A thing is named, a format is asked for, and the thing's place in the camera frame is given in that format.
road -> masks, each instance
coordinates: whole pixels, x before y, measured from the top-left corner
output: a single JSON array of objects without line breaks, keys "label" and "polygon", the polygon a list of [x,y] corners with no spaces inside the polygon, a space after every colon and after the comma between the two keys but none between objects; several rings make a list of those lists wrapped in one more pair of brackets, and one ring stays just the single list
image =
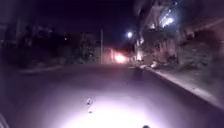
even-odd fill
[{"label": "road", "polygon": [[13,128],[224,128],[224,114],[155,74],[66,67],[8,78]]}]

curb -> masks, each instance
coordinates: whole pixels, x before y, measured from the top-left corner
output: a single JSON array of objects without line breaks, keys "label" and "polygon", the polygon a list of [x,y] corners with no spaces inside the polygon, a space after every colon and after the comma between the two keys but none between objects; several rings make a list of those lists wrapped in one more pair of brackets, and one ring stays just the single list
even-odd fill
[{"label": "curb", "polygon": [[60,69],[63,66],[54,66],[54,67],[48,67],[48,68],[36,68],[36,69],[27,69],[27,70],[22,70],[19,71],[20,73],[40,73],[40,72],[45,72],[45,71],[52,71],[56,69]]},{"label": "curb", "polygon": [[160,73],[160,72],[156,72],[153,69],[149,68],[149,67],[145,67],[146,70],[156,74],[157,76],[161,77],[162,79],[168,80],[176,85],[178,85],[180,88],[190,92],[191,94],[211,103],[212,105],[224,110],[224,106],[217,100],[217,98],[215,98],[213,95],[211,95],[209,92],[207,92],[206,90],[197,88],[197,87],[190,87],[189,85],[183,84],[182,82],[178,81],[178,79],[174,78],[174,77],[170,77],[168,78],[166,75]]}]

bright light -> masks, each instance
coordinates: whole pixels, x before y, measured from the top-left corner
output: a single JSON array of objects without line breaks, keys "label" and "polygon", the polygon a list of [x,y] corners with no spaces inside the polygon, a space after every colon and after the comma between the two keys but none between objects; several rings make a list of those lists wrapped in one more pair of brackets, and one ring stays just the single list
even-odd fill
[{"label": "bright light", "polygon": [[168,26],[168,25],[172,24],[173,22],[174,22],[174,19],[173,18],[166,18],[162,22],[162,27]]},{"label": "bright light", "polygon": [[59,128],[142,128],[144,125],[158,128],[137,108],[107,102],[92,109],[92,114],[79,114]]},{"label": "bright light", "polygon": [[130,39],[130,38],[132,38],[132,36],[133,36],[133,33],[132,32],[128,32],[127,33],[127,37]]},{"label": "bright light", "polygon": [[137,60],[141,61],[143,59],[143,55],[142,55],[142,52],[138,51],[137,52]]},{"label": "bright light", "polygon": [[156,68],[158,66],[158,63],[156,61],[152,62],[151,68]]},{"label": "bright light", "polygon": [[117,63],[123,64],[126,63],[128,61],[127,57],[125,57],[124,55],[118,53],[114,56],[114,59]]}]

sidewalk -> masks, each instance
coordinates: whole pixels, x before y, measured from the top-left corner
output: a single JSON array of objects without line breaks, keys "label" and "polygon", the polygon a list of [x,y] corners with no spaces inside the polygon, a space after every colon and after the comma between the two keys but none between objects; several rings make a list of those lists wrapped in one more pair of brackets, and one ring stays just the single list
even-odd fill
[{"label": "sidewalk", "polygon": [[163,79],[167,79],[176,85],[179,85],[181,88],[189,91],[190,93],[200,97],[201,99],[208,101],[214,106],[224,110],[224,104],[218,100],[218,97],[211,93],[211,90],[202,88],[202,84],[199,81],[196,81],[194,78],[189,77],[186,74],[174,74],[165,71],[156,71],[149,67],[145,67],[145,69],[161,76]]}]

